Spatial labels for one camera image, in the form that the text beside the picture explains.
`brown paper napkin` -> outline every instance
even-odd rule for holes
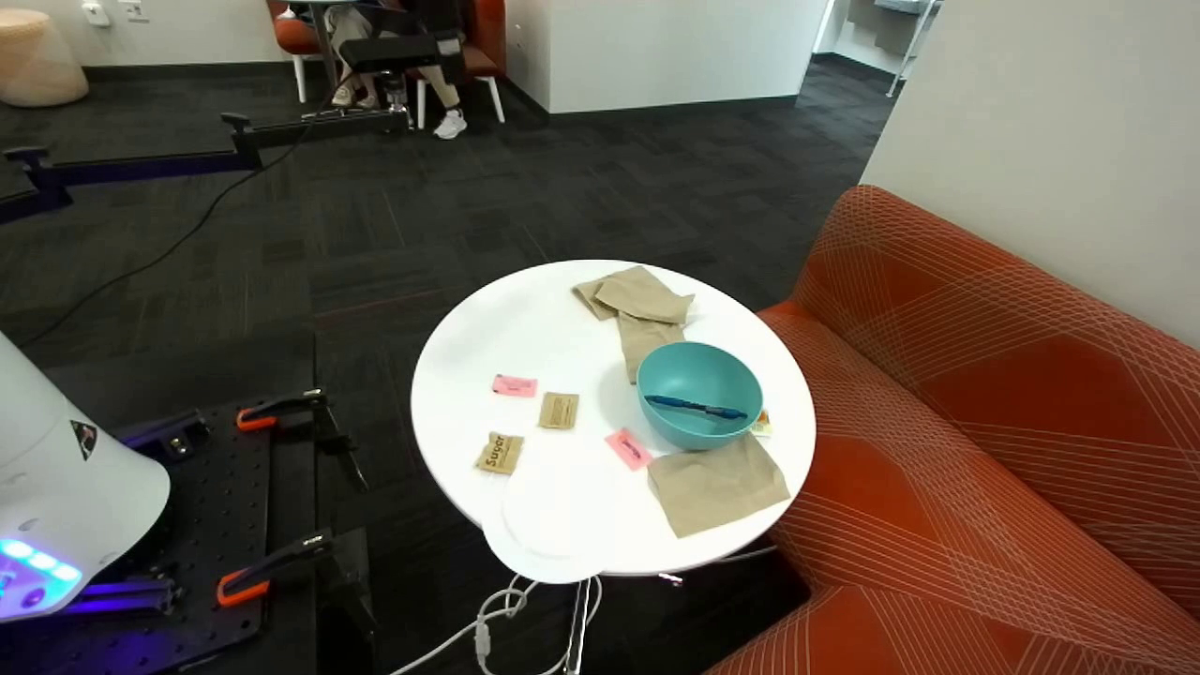
[[[573,283],[573,296],[596,317],[618,317],[630,383],[637,383],[637,366],[657,346],[681,342],[688,296],[673,296],[645,266]]]
[[[673,536],[695,536],[786,498],[782,471],[753,435],[707,452],[668,452],[648,465]]]

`floor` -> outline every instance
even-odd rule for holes
[[[312,335],[370,477],[370,490],[348,490],[330,471],[322,490],[338,527],[370,531],[373,672],[388,672],[507,582],[412,447],[403,386],[432,327],[498,273],[596,253],[673,266],[745,306],[778,298],[826,210],[863,175],[886,91],[887,76],[815,60],[800,101],[547,121],[508,92],[507,126],[473,92],[458,141],[351,135],[271,151],[277,166],[260,175],[78,187],[68,210],[0,223],[0,327],[40,366]],[[82,105],[3,111],[0,145],[43,141],[57,160],[225,151],[221,111],[297,121],[290,71],[97,71]],[[590,672],[702,672],[801,597],[775,553],[681,588],[611,582]],[[555,662],[566,611],[566,591],[537,597],[492,666]],[[427,672],[473,672],[473,648]]]

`sofa cushion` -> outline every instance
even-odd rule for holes
[[[782,613],[721,675],[905,672],[905,675],[1008,675],[1008,672],[1157,672],[1116,652],[1096,652],[1046,633],[1013,631],[931,597],[845,583]]]
[[[795,306],[762,317],[817,405],[815,467],[778,546],[826,591],[917,591],[1026,633],[1200,666],[1200,622],[910,390]]]
[[[1195,347],[866,182],[790,306],[1200,618]]]

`teal bowl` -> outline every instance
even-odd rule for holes
[[[671,342],[641,360],[637,400],[648,426],[680,448],[717,448],[753,426],[762,386],[737,355]]]

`sticky note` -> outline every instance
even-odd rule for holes
[[[495,373],[492,395],[498,396],[537,396],[537,380]]]
[[[648,448],[641,447],[641,437],[635,435],[635,430],[613,430],[613,435],[607,435],[605,437],[611,448],[613,448],[613,457],[623,457],[635,471],[637,467],[645,467],[651,457],[648,457]]]
[[[750,430],[753,435],[768,435],[773,430],[773,417],[762,408]]]
[[[526,437],[521,435],[486,435],[482,452],[476,457],[478,471],[515,477]]]
[[[576,417],[576,395],[545,395],[537,426],[568,430]]]

